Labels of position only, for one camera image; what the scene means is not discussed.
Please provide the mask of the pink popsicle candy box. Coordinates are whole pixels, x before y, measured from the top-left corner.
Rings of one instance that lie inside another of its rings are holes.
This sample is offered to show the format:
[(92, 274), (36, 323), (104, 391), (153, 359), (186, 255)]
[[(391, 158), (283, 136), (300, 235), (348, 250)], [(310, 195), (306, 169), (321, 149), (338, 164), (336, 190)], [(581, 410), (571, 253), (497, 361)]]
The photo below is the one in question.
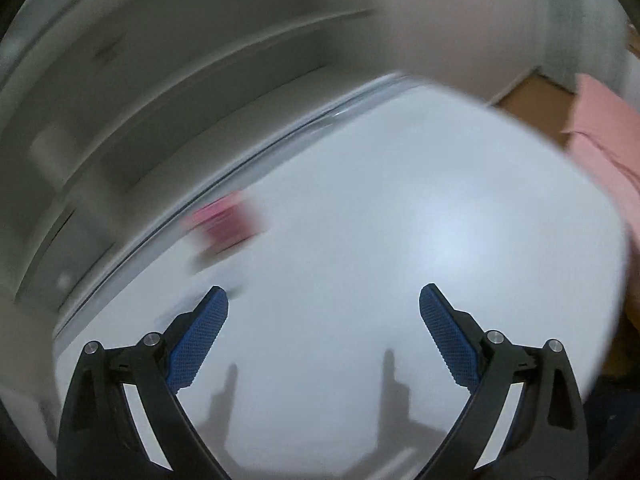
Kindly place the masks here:
[(242, 192), (232, 192), (191, 212), (183, 221), (198, 260), (222, 258), (262, 234), (256, 207)]

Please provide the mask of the white desk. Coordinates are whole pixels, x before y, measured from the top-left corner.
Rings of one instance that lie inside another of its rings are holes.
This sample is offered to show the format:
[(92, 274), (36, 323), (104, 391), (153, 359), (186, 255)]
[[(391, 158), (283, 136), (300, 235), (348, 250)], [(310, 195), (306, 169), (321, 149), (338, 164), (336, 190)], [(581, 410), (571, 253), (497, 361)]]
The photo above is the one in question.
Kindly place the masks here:
[(486, 330), (564, 344), (582, 392), (620, 310), (628, 235), (552, 143), (427, 82), (385, 86), (232, 180), (258, 233), (229, 255), (158, 238), (142, 267), (58, 350), (134, 344), (228, 290), (227, 322), (179, 401), (235, 479), (405, 479), (468, 392), (419, 313), (433, 283)]

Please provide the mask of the pink bed blanket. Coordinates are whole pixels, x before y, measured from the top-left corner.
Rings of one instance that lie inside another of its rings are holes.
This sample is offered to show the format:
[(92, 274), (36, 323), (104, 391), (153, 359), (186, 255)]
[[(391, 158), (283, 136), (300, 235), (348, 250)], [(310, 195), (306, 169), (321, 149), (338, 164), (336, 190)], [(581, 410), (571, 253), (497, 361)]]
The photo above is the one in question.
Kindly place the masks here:
[(576, 76), (577, 93), (563, 132), (567, 153), (612, 198), (639, 235), (639, 113), (605, 84)]

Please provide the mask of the white shelf unit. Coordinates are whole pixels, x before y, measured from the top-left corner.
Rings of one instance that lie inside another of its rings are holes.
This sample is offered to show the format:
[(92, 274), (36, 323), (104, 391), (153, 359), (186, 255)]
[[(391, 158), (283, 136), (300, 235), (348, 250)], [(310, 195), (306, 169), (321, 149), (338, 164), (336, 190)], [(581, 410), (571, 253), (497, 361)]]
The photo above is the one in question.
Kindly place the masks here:
[(201, 133), (299, 79), (380, 72), (382, 0), (14, 0), (1, 289), (57, 314), (176, 208)]

